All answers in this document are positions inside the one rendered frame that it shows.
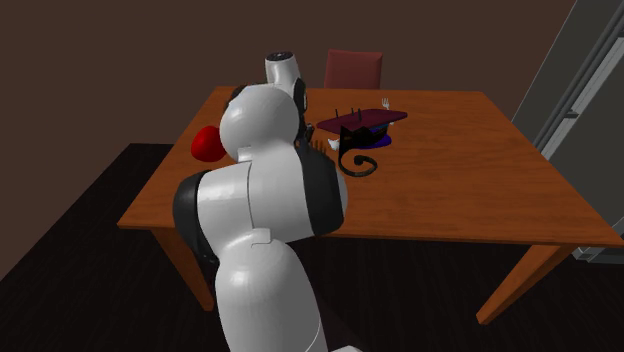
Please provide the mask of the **grey door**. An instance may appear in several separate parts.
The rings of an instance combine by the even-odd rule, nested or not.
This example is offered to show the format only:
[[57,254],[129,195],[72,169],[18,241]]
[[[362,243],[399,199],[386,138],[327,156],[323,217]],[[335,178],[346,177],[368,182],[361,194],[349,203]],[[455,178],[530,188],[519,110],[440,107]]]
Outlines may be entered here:
[[624,0],[575,0],[512,122],[624,239]]

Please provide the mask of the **dark red chair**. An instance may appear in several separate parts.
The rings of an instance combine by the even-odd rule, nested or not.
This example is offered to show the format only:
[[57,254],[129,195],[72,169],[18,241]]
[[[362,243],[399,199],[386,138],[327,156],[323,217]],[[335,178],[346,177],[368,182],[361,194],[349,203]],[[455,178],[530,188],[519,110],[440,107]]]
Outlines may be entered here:
[[330,89],[379,89],[382,52],[329,49],[324,87]]

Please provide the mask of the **black cat figure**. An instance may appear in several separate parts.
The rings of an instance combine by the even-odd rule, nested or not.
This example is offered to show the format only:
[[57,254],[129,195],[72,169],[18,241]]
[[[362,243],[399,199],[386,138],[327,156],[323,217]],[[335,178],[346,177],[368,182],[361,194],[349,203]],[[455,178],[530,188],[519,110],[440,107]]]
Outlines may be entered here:
[[370,164],[370,167],[364,171],[352,171],[347,169],[343,163],[343,156],[350,150],[363,146],[371,146],[379,142],[384,136],[382,131],[372,132],[367,127],[360,127],[356,130],[349,130],[345,126],[340,129],[339,139],[339,151],[338,151],[338,166],[340,170],[351,177],[366,177],[372,174],[378,167],[377,162],[366,155],[357,154],[354,156],[353,163],[356,166],[361,166],[363,163]]

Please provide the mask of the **dark red flat board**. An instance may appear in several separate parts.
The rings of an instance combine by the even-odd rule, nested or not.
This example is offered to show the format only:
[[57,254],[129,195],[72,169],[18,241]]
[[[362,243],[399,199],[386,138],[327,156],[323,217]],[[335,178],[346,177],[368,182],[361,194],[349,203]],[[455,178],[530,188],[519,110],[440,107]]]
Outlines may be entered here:
[[386,109],[358,109],[352,113],[319,122],[316,127],[334,134],[340,134],[341,128],[345,127],[355,131],[361,127],[375,128],[389,125],[395,121],[405,119],[407,112]]

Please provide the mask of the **red round object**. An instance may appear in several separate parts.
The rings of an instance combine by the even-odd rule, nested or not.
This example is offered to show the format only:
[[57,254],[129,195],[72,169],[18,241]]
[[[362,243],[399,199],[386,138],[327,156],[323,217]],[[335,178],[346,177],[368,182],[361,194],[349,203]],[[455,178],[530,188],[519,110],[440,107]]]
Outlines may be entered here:
[[215,126],[206,126],[197,132],[191,143],[191,155],[202,162],[220,161],[226,154],[219,129]]

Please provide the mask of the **blue plate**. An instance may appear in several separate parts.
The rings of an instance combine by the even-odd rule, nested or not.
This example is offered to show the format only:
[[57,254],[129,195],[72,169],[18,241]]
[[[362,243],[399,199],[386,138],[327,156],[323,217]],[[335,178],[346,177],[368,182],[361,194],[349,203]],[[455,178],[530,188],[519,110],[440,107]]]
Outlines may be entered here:
[[381,147],[385,147],[387,145],[390,145],[392,142],[391,137],[387,134],[387,125],[383,125],[383,126],[377,126],[375,128],[371,128],[371,131],[374,134],[377,134],[378,132],[381,132],[382,130],[384,130],[383,136],[382,138],[375,142],[374,144],[368,145],[368,146],[364,146],[364,149],[375,149],[375,148],[381,148]]

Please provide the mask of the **brown wooden table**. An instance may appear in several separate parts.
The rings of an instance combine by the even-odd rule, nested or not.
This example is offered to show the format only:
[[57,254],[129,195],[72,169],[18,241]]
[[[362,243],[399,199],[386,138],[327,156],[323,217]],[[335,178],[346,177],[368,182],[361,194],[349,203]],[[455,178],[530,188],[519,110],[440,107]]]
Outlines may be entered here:
[[311,88],[310,122],[388,100],[406,118],[372,155],[377,170],[348,180],[345,238],[527,246],[477,313],[488,324],[579,247],[622,239],[477,91]]

